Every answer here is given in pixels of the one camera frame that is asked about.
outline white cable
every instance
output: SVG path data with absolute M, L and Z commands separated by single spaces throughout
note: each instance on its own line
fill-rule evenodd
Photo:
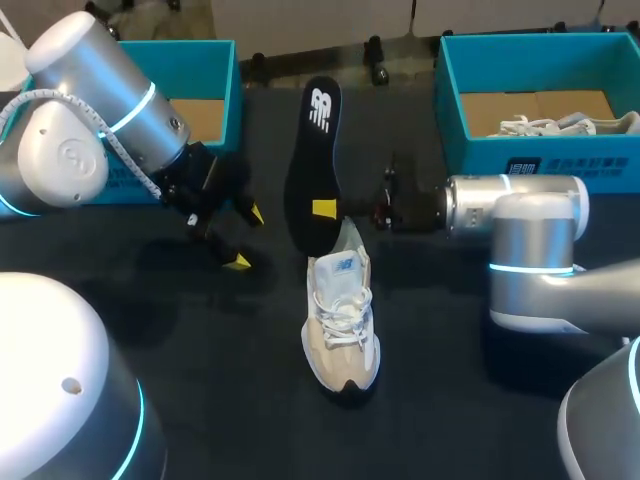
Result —
M 21 46 L 24 47 L 24 42 L 20 38 L 20 35 L 18 35 L 18 32 L 16 32 L 15 28 L 13 28 L 13 25 L 11 25 L 11 22 L 9 21 L 9 19 L 4 14 L 1 8 L 0 8 L 0 22 L 2 22 L 2 24 L 4 25 L 4 28 L 7 30 L 7 33 L 11 36 L 11 38 L 13 38 L 16 42 L 18 42 Z
M 109 125 L 102 119 L 98 113 L 89 106 L 84 100 L 79 99 L 74 95 L 68 95 L 66 93 L 59 92 L 57 90 L 49 90 L 49 89 L 41 89 L 41 90 L 31 90 L 28 92 L 21 93 L 13 100 L 11 100 L 7 106 L 4 107 L 2 112 L 0 112 L 0 137 L 2 137 L 2 132 L 7 125 L 7 122 L 11 118 L 13 114 L 16 113 L 18 108 L 24 103 L 30 102 L 32 100 L 42 100 L 42 99 L 51 99 L 51 100 L 61 100 L 63 102 L 69 103 L 80 109 L 81 113 L 84 117 L 97 128 L 99 131 L 104 133 L 105 138 L 111 144 L 115 152 L 122 159 L 124 164 L 131 170 L 131 173 L 140 180 L 140 182 L 145 186 L 151 195 L 154 196 L 157 200 L 160 200 L 162 197 L 162 192 L 160 188 L 153 183 L 153 181 L 145 175 L 145 173 L 138 167 L 136 162 L 131 158 L 131 156 L 124 149 L 120 141 L 116 138 L 113 131 L 109 128 Z

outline black table surface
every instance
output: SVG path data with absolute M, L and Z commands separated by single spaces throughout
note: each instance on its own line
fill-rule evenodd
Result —
M 425 182 L 442 178 L 431 97 L 427 87 L 344 92 L 344 190 L 371 191 L 393 151 L 413 154 Z M 305 261 L 282 212 L 299 98 L 298 90 L 246 92 L 244 150 L 266 225 L 222 221 L 246 245 L 252 271 L 216 269 L 186 242 L 183 219 L 157 207 L 2 225 L 0 270 L 50 276 L 96 308 L 160 414 L 169 480 L 564 479 L 555 433 L 562 392 L 611 342 L 488 327 L 486 255 L 440 235 L 392 238 L 358 223 L 372 258 L 380 378 L 359 409 L 322 395 L 300 342 Z M 593 198 L 578 263 L 640 255 L 639 207 L 634 196 Z M 545 389 L 565 365 L 571 378 Z

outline blue box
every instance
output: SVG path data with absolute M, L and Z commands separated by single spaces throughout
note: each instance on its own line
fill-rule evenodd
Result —
M 442 38 L 435 109 L 449 174 L 509 173 L 514 164 L 526 164 L 534 170 L 529 173 L 579 176 L 591 193 L 640 192 L 640 135 L 471 136 L 461 94 L 559 90 L 601 90 L 616 118 L 640 112 L 640 49 L 634 38 L 628 33 Z
M 205 145 L 214 153 L 237 151 L 241 140 L 242 80 L 235 42 L 184 40 L 120 42 L 142 72 L 169 99 L 224 100 L 220 140 Z M 25 90 L 33 88 L 33 81 Z M 22 113 L 9 120 L 4 135 Z M 109 155 L 109 181 L 96 205 L 157 204 L 122 161 Z

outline white sneaker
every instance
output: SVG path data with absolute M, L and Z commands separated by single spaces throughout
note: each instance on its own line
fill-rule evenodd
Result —
M 333 253 L 309 259 L 302 345 L 316 378 L 331 392 L 366 391 L 378 373 L 370 276 L 369 256 L 349 218 L 342 222 Z
M 628 112 L 616 120 L 597 120 L 584 113 L 573 113 L 558 121 L 545 119 L 529 121 L 524 115 L 518 120 L 500 122 L 500 131 L 491 137 L 541 137 L 580 135 L 640 134 L 640 115 Z
M 580 129 L 580 125 L 588 123 L 592 126 L 587 135 L 633 135 L 640 134 L 640 115 L 638 112 L 628 112 L 615 120 L 597 120 L 589 118 L 584 113 L 574 113 L 558 120 L 560 130 Z
M 490 137 L 540 137 L 559 135 L 560 128 L 554 120 L 529 121 L 524 115 L 516 115 L 518 120 L 500 122 L 500 131 Z

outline black insole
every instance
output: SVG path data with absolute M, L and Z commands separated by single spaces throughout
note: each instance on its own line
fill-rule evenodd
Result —
M 342 225 L 339 212 L 336 218 L 313 212 L 314 200 L 335 200 L 337 204 L 340 199 L 334 146 L 341 108 L 342 92 L 335 80 L 315 77 L 307 83 L 302 93 L 296 145 L 284 185 L 284 212 L 293 243 L 308 257 L 329 253 Z

